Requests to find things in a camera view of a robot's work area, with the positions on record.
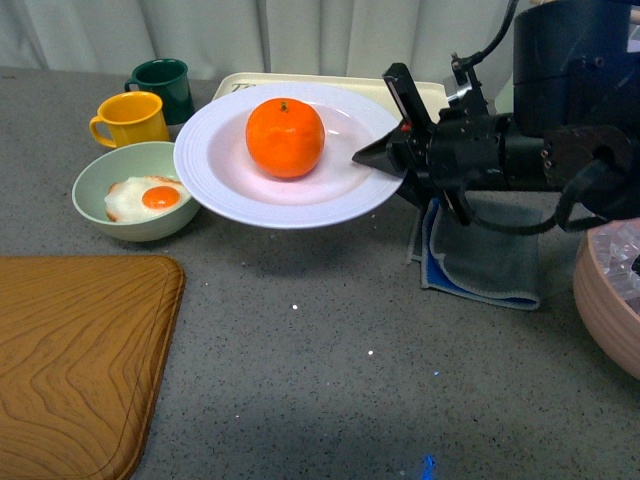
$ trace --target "mug handle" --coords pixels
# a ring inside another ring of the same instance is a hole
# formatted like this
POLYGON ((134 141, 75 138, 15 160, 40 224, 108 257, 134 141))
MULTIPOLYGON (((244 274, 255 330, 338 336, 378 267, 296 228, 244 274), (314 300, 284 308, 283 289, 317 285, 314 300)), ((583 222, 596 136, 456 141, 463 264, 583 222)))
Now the mug handle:
POLYGON ((93 117, 91 119, 91 121, 89 122, 89 130, 91 130, 91 134, 93 135, 93 138, 96 139, 96 142, 104 145, 105 147, 116 148, 116 142, 104 137, 98 131, 97 127, 98 127, 98 123, 100 123, 100 122, 102 122, 102 120, 97 115, 95 117, 93 117))
POLYGON ((124 84, 124 91, 125 92, 130 92, 131 91, 131 85, 137 85, 137 82, 135 82, 133 80, 133 78, 130 78, 129 80, 127 80, 124 84))

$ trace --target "light green bowl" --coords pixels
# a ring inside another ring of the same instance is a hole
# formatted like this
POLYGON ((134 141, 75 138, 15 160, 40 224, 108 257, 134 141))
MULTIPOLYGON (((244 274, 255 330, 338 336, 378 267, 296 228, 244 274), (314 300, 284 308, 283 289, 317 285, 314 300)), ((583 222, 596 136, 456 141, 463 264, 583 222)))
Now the light green bowl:
POLYGON ((104 197, 109 187, 129 177, 159 175, 178 179, 171 142, 143 142, 117 148, 91 163, 73 184, 73 205, 98 230, 121 240, 147 242, 177 232, 200 208, 189 200, 163 215, 141 222, 115 223, 107 218, 104 197))

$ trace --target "mandarin orange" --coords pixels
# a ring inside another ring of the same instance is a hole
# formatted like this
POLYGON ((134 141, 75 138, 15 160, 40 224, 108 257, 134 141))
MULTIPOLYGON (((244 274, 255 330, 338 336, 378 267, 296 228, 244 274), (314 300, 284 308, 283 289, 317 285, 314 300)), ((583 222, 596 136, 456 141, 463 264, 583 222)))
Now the mandarin orange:
POLYGON ((245 140, 251 158, 265 172, 296 178, 320 161, 324 125, 311 105, 293 98, 272 98, 249 115, 245 140))

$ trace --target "white plate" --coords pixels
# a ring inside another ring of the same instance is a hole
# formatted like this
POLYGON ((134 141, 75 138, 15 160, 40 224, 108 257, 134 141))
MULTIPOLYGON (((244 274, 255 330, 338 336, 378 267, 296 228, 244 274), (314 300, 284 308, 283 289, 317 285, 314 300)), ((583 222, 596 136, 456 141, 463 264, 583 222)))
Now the white plate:
POLYGON ((376 102, 341 88, 304 82, 261 85, 220 97, 196 112, 176 139, 174 162, 193 197, 224 217, 269 228, 321 227, 358 217, 396 192, 402 177, 351 160, 396 125, 376 102), (247 151, 249 114, 274 97, 309 103, 325 127, 320 162, 299 179, 263 173, 247 151))

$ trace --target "yellow mug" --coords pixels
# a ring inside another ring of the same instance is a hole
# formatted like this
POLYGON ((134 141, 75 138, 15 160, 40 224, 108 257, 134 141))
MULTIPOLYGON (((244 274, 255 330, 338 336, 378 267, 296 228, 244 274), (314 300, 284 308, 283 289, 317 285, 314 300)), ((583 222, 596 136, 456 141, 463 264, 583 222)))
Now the yellow mug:
POLYGON ((115 95, 98 107, 98 115, 89 122, 96 141, 118 148, 132 143, 169 141, 169 130, 162 115, 162 99, 151 92, 126 92, 115 95), (107 125, 112 139, 98 131, 107 125))

